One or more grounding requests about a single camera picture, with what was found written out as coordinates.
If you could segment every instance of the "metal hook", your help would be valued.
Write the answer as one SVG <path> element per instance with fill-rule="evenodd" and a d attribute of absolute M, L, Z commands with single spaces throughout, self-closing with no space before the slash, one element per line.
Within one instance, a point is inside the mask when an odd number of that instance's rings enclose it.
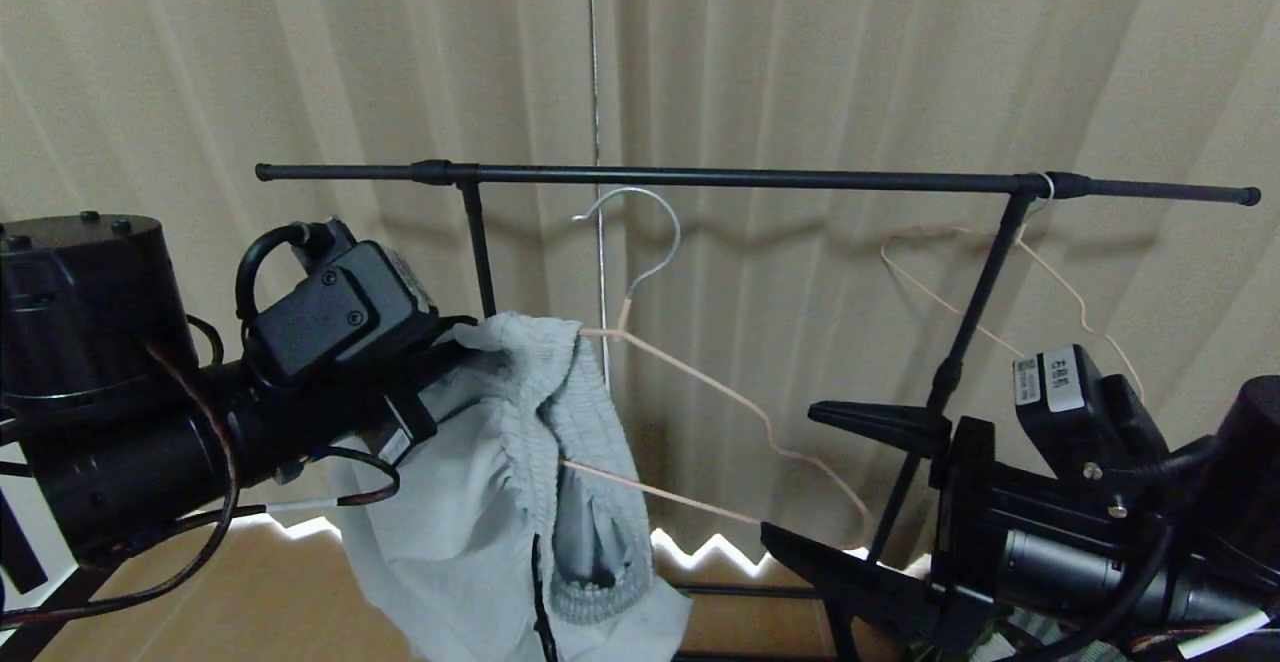
<path fill-rule="evenodd" d="M 667 265 L 671 264 L 672 260 L 676 259 L 676 252 L 680 251 L 680 216 L 676 216 L 676 211 L 672 210 L 671 205 L 666 200 L 663 200 L 662 196 L 659 193 L 657 193 L 657 192 L 652 192 L 652 191 L 644 190 L 641 187 L 620 187 L 617 190 L 612 190 L 608 193 L 602 195 L 599 197 L 599 200 L 595 201 L 595 205 L 591 205 L 588 211 L 582 213 L 581 215 L 573 215 L 573 220 L 581 222 L 581 220 L 590 219 L 591 215 L 594 215 L 594 214 L 596 214 L 599 211 L 599 207 L 600 207 L 600 205 L 604 204 L 604 201 L 608 201 L 612 197 L 617 197 L 618 195 L 627 193 L 627 192 L 636 192 L 636 193 L 644 195 L 646 197 L 653 197 L 654 200 L 657 200 L 658 204 L 662 205 L 663 210 L 667 210 L 667 215 L 671 216 L 671 224 L 676 225 L 676 238 L 671 242 L 671 251 L 667 252 L 667 257 L 664 257 L 664 260 L 662 262 L 658 262 L 658 265 L 654 266 L 652 270 L 649 270 L 649 271 L 641 274 L 640 277 L 637 277 L 636 279 L 631 280 L 631 287 L 627 288 L 627 298 L 630 300 L 635 295 L 636 287 L 639 287 L 641 282 L 644 282 L 645 279 L 649 279 L 650 277 L 660 273 Z"/>

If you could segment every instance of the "fabric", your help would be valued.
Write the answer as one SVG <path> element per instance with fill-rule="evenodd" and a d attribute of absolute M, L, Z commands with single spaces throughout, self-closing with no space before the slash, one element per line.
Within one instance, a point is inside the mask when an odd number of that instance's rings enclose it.
<path fill-rule="evenodd" d="M 636 478 L 579 327 L 503 314 L 456 328 L 445 339 L 481 353 L 421 393 L 439 433 L 401 465 L 399 494 L 338 511 L 361 590 L 419 657 L 544 659 L 539 602 L 562 659 L 668 659 L 680 645 L 691 602 L 654 575 L 641 493 L 558 464 Z M 337 494 L 381 484 L 333 470 Z"/>

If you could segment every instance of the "beige curtain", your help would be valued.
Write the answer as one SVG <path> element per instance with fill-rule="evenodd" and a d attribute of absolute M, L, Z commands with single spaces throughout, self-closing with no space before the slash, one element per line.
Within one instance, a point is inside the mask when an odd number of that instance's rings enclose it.
<path fill-rule="evenodd" d="M 1280 369 L 1277 0 L 595 0 L 605 164 L 915 172 L 1074 170 L 1257 184 L 1257 207 L 1056 202 L 1027 241 L 1120 339 L 1172 443 Z M 79 207 L 159 219 L 187 307 L 234 338 L 230 284 L 270 225 L 343 216 L 398 248 L 451 314 L 479 311 L 461 201 L 411 183 L 260 183 L 274 163 L 590 164 L 588 0 L 0 0 L 0 216 Z M 484 188 L 500 309 L 596 323 L 590 188 Z M 879 260 L 902 225 L 991 229 L 1002 200 L 663 192 L 685 224 L 634 329 L 754 398 L 783 444 L 827 460 L 873 512 L 901 458 L 805 419 L 823 400 L 922 403 L 956 319 Z M 611 206 L 611 316 L 664 251 L 646 200 Z M 963 305 L 982 241 L 904 241 L 900 264 Z M 297 279 L 271 260 L 261 295 Z M 1075 302 L 1024 255 L 987 325 L 1024 352 L 1083 343 Z M 643 478 L 828 543 L 860 530 L 812 469 L 777 458 L 718 393 L 612 350 Z M 979 337 L 952 416 L 996 421 L 1001 458 L 1044 471 L 1012 414 L 1011 355 Z M 256 494 L 319 490 L 319 478 Z M 913 496 L 892 560 L 928 544 Z M 686 547 L 754 530 L 654 503 Z"/>

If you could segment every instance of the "floor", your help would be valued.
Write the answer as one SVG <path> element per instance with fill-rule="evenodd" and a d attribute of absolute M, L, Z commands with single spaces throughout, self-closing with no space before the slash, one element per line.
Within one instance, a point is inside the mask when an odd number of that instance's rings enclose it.
<path fill-rule="evenodd" d="M 293 528 L 297 535 L 298 528 Z M 184 565 L 202 535 L 187 535 L 127 563 L 99 593 L 150 586 Z M 750 579 L 718 553 L 696 570 L 658 553 L 671 581 L 801 585 L 786 567 Z M 864 659 L 891 659 L 891 648 L 856 629 Z M 735 654 L 833 657 L 819 603 L 698 597 L 682 649 Z M 274 521 L 239 525 L 193 580 L 160 601 L 70 622 L 40 662 L 287 662 L 412 659 L 399 631 L 369 606 L 347 567 L 338 535 L 324 529 L 291 538 Z"/>

